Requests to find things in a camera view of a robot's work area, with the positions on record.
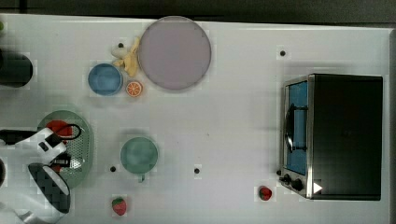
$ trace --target dark cylinder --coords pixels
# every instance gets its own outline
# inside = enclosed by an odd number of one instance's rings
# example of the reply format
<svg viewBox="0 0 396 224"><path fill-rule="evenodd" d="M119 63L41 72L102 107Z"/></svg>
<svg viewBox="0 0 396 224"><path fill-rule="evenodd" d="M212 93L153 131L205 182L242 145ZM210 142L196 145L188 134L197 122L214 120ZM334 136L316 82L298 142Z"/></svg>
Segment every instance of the dark cylinder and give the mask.
<svg viewBox="0 0 396 224"><path fill-rule="evenodd" d="M0 49L0 85L22 87L33 75L30 60L17 52Z"/></svg>

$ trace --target blue bowl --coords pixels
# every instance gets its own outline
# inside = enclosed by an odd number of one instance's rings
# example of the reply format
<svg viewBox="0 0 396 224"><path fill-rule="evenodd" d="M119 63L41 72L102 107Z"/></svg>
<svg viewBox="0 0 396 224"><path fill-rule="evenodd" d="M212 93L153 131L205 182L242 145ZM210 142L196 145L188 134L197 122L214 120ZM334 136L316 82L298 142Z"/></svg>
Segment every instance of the blue bowl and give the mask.
<svg viewBox="0 0 396 224"><path fill-rule="evenodd" d="M113 65L99 63L88 75L88 83L91 89L99 95L114 95L122 88L122 75Z"/></svg>

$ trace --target toaster oven door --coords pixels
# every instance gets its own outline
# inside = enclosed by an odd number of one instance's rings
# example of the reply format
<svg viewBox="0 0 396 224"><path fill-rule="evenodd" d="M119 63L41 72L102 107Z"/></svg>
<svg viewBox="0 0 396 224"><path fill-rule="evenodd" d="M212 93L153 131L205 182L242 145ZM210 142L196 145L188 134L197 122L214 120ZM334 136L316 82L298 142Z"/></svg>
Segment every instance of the toaster oven door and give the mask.
<svg viewBox="0 0 396 224"><path fill-rule="evenodd" d="M308 83L303 81L289 85L285 91L284 168L297 174L305 175Z"/></svg>

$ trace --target purple plate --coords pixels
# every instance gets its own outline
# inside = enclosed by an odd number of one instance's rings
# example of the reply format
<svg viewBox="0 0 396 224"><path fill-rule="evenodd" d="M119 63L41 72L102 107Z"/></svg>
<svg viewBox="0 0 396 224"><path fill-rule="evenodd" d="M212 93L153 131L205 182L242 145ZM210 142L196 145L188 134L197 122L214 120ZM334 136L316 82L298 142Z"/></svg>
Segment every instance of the purple plate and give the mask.
<svg viewBox="0 0 396 224"><path fill-rule="evenodd" d="M184 17L164 17L143 34L138 50L143 72L155 84L168 90L183 90L206 73L211 58L210 42L204 30Z"/></svg>

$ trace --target teal bowl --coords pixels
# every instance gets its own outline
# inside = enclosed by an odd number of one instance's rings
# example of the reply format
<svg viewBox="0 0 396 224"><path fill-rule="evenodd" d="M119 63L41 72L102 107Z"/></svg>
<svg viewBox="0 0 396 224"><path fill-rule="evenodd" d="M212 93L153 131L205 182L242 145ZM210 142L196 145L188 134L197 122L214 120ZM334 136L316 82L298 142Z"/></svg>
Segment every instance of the teal bowl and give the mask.
<svg viewBox="0 0 396 224"><path fill-rule="evenodd" d="M145 179L145 173L154 168L158 160L158 149L146 137L130 139L120 153L122 166L129 172L140 176L139 182Z"/></svg>

